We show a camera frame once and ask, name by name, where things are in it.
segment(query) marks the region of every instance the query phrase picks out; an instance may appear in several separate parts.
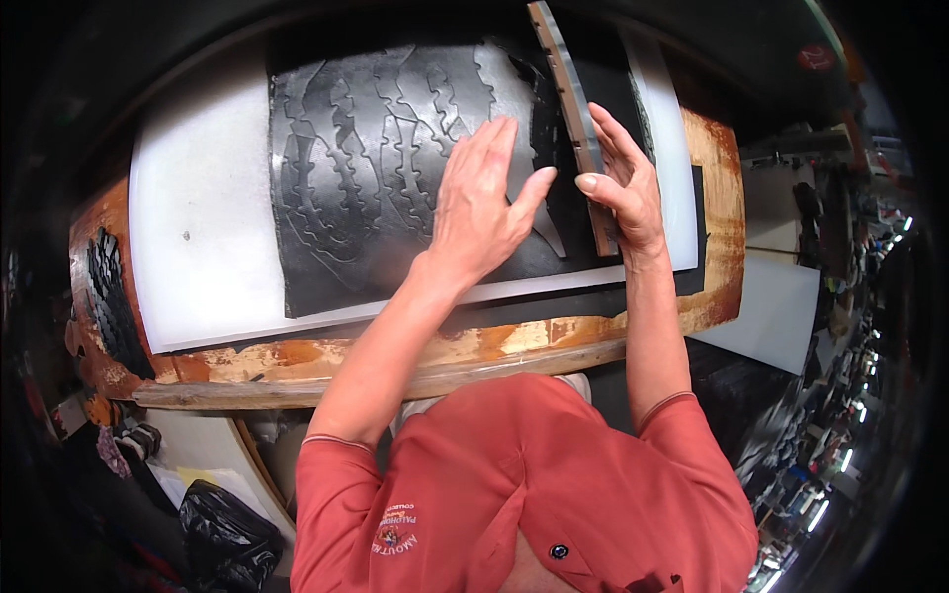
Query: forearm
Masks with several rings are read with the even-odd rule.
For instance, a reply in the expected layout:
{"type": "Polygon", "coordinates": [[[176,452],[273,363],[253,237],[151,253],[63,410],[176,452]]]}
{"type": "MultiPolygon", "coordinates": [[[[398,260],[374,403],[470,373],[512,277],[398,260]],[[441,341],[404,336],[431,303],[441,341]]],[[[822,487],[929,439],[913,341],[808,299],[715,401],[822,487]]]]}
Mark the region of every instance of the forearm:
{"type": "Polygon", "coordinates": [[[626,266],[626,384],[633,426],[657,404],[690,391],[689,358],[679,332],[676,285],[664,248],[658,256],[624,256],[626,266]]]}
{"type": "Polygon", "coordinates": [[[374,447],[402,401],[419,354],[464,291],[422,254],[365,330],[323,395],[308,434],[374,447]]]}

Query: hand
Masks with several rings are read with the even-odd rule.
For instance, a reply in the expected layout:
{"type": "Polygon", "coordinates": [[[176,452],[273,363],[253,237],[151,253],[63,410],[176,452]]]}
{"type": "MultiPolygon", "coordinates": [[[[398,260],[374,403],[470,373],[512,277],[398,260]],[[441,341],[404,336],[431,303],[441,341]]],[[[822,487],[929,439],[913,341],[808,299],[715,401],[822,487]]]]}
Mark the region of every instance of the hand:
{"type": "Polygon", "coordinates": [[[608,111],[594,102],[589,109],[606,175],[578,175],[577,187],[616,213],[627,264],[631,259],[655,259],[666,252],[656,169],[608,111]]]}
{"type": "Polygon", "coordinates": [[[421,256],[460,293],[504,263],[527,238],[534,211],[557,177],[554,167],[534,172],[508,205],[505,192],[516,135],[517,120],[500,116],[485,121],[470,138],[457,142],[445,166],[432,245],[421,256]]]}

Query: shirt logo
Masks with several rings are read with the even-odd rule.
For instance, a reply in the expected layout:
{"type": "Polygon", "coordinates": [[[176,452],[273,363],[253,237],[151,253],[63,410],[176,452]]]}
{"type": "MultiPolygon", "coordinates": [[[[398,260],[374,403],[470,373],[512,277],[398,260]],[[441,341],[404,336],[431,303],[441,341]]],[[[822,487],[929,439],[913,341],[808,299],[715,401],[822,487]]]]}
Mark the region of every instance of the shirt logo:
{"type": "Polygon", "coordinates": [[[373,552],[382,556],[402,554],[419,542],[410,531],[416,517],[408,512],[414,508],[415,505],[393,505],[385,510],[372,542],[373,552]]]}

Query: red circular sign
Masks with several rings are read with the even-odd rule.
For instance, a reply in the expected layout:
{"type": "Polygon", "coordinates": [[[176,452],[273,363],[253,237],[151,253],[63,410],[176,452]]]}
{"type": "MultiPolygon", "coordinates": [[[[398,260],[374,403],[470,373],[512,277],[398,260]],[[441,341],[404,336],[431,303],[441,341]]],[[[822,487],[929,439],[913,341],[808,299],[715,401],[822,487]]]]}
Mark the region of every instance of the red circular sign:
{"type": "Polygon", "coordinates": [[[797,52],[797,63],[806,70],[830,70],[836,58],[825,46],[811,44],[797,52]]]}

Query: man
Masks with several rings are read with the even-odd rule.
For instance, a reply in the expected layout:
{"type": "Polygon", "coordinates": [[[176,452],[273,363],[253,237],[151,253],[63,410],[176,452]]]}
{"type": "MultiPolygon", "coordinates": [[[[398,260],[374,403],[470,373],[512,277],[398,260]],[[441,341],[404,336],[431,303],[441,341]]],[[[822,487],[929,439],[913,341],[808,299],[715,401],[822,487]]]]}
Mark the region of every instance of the man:
{"type": "Polygon", "coordinates": [[[294,591],[738,591],[754,563],[748,502],[692,393],[656,174],[591,103],[606,175],[576,178],[616,212],[639,438],[566,380],[467,385],[404,421],[382,479],[373,450],[419,352],[527,237],[556,177],[508,205],[515,120],[455,146],[431,247],[366,329],[313,414],[297,462],[294,591]]]}

